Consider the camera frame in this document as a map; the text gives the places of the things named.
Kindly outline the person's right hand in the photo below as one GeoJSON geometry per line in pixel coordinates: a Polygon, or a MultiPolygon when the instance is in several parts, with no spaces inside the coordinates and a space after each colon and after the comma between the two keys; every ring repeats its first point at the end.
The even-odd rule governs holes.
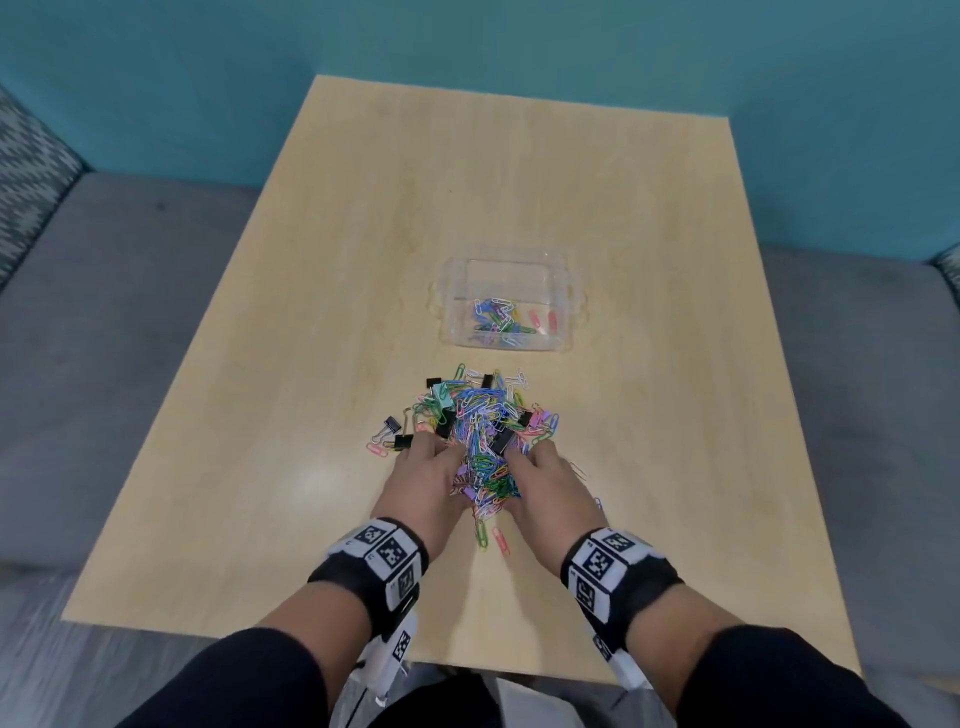
{"type": "Polygon", "coordinates": [[[536,560],[561,577],[570,550],[609,522],[570,462],[558,452],[558,472],[511,472],[519,494],[506,502],[536,560]]]}

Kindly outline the person's left hand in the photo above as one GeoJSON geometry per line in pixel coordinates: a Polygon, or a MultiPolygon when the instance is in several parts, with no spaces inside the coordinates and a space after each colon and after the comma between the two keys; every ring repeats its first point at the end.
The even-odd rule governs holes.
{"type": "Polygon", "coordinates": [[[453,529],[472,502],[453,485],[459,468],[438,468],[409,462],[409,448],[394,461],[369,516],[393,519],[423,543],[430,562],[447,546],[453,529]]]}

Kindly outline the pile of coloured paper clips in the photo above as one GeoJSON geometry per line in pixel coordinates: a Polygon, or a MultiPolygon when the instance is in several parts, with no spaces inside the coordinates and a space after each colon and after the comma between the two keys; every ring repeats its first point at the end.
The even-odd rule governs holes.
{"type": "Polygon", "coordinates": [[[473,532],[481,552],[494,542],[503,556],[510,546],[496,516],[504,504],[520,496],[505,453],[528,454],[553,439],[560,415],[524,393],[529,382],[523,370],[506,375],[501,370],[480,372],[460,364],[451,378],[431,377],[401,418],[389,416],[365,443],[367,452],[385,458],[408,451],[418,432],[435,434],[445,445],[461,444],[463,458],[449,494],[468,500],[473,532]]]}

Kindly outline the person's left forearm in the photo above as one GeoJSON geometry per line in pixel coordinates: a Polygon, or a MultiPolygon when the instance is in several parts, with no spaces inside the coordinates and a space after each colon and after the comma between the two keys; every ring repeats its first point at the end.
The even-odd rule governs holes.
{"type": "Polygon", "coordinates": [[[116,728],[328,728],[371,636],[355,594],[306,584],[258,625],[201,650],[116,728]]]}

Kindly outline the person's right forearm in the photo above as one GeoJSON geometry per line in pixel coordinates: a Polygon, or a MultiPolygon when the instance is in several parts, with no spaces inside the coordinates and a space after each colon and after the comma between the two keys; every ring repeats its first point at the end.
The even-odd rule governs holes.
{"type": "Polygon", "coordinates": [[[640,611],[626,644],[677,728],[910,728],[795,632],[745,623],[685,585],[640,611]]]}

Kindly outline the scattered black binder clips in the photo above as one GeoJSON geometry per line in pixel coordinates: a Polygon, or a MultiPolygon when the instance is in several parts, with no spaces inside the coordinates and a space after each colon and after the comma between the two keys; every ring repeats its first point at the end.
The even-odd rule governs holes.
{"type": "Polygon", "coordinates": [[[480,373],[460,367],[453,378],[432,377],[414,405],[404,411],[404,420],[385,420],[378,435],[378,447],[400,452],[412,445],[418,431],[431,431],[440,438],[462,443],[468,457],[500,457],[511,443],[523,447],[556,430],[557,418],[536,403],[528,402],[524,392],[529,383],[523,371],[514,376],[500,370],[480,373]],[[447,384],[455,411],[435,409],[430,388],[447,384]]]}

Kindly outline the black marker wristband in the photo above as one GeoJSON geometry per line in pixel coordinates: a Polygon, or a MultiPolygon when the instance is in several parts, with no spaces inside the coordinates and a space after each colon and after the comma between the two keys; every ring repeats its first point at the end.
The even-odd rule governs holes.
{"type": "Polygon", "coordinates": [[[353,594],[366,609],[371,636],[386,639],[417,603],[429,562],[424,541],[409,526],[373,518],[336,541],[307,582],[353,594]]]}
{"type": "Polygon", "coordinates": [[[684,582],[648,542],[610,527],[586,532],[573,543],[559,579],[609,653],[626,649],[638,613],[684,582]]]}

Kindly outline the small heap of paper clips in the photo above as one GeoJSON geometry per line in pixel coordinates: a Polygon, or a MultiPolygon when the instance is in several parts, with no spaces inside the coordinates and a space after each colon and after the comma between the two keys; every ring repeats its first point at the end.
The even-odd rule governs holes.
{"type": "Polygon", "coordinates": [[[562,346],[557,311],[505,297],[475,298],[468,308],[466,343],[506,351],[555,351],[562,346]]]}

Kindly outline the clear plastic container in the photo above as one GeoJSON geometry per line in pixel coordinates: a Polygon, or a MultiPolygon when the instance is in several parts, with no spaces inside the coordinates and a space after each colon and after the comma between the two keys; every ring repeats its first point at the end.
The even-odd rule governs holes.
{"type": "Polygon", "coordinates": [[[581,281],[557,249],[477,246],[453,254],[430,291],[442,343],[508,353],[553,353],[570,346],[571,330],[586,308],[581,281]],[[469,308],[475,299],[505,298],[556,310],[561,347],[555,350],[506,350],[467,343],[469,308]]]}

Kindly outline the person's dark clothing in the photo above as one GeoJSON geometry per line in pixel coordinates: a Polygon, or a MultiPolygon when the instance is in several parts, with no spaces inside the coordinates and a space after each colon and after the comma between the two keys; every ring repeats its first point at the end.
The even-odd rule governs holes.
{"type": "Polygon", "coordinates": [[[397,698],[366,728],[505,728],[497,700],[476,672],[458,672],[397,698]]]}

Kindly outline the grey bench seat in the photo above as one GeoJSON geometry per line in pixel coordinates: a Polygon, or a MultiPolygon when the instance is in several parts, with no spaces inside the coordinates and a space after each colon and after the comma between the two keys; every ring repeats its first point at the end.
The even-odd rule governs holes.
{"type": "Polygon", "coordinates": [[[84,175],[0,292],[0,564],[81,568],[260,189],[84,175]]]}
{"type": "Polygon", "coordinates": [[[929,264],[762,247],[865,664],[960,678],[960,307],[929,264]]]}

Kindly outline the grey patterned cushion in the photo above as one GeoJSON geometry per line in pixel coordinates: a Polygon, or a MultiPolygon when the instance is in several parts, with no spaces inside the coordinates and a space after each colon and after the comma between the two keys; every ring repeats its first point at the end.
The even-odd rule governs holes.
{"type": "Polygon", "coordinates": [[[87,172],[78,154],[0,85],[0,292],[87,172]]]}
{"type": "Polygon", "coordinates": [[[960,242],[932,258],[931,265],[943,276],[960,310],[960,242]]]}

